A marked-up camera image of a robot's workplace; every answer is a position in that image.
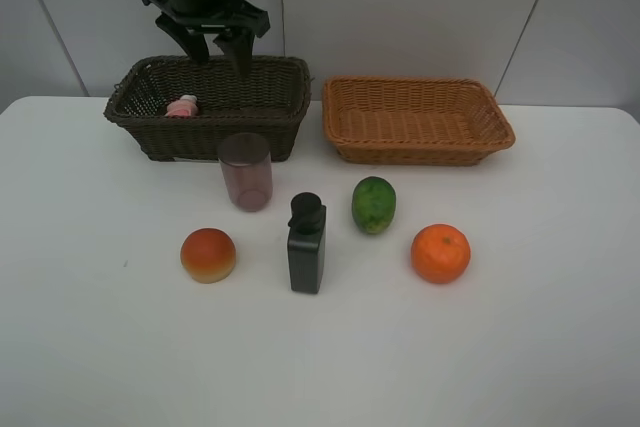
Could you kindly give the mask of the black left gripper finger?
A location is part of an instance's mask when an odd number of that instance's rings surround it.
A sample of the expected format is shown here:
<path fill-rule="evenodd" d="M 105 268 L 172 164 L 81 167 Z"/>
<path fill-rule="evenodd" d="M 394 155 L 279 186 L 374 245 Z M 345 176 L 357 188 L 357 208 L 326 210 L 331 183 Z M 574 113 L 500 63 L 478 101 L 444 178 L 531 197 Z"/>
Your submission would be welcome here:
<path fill-rule="evenodd" d="M 166 14 L 155 20 L 156 26 L 171 37 L 194 62 L 202 64 L 209 59 L 209 48 L 202 34 L 192 34 Z"/>
<path fill-rule="evenodd" d="M 215 37 L 214 44 L 230 61 L 240 77 L 247 77 L 250 74 L 254 44 L 254 34 L 250 30 L 228 28 Z"/>

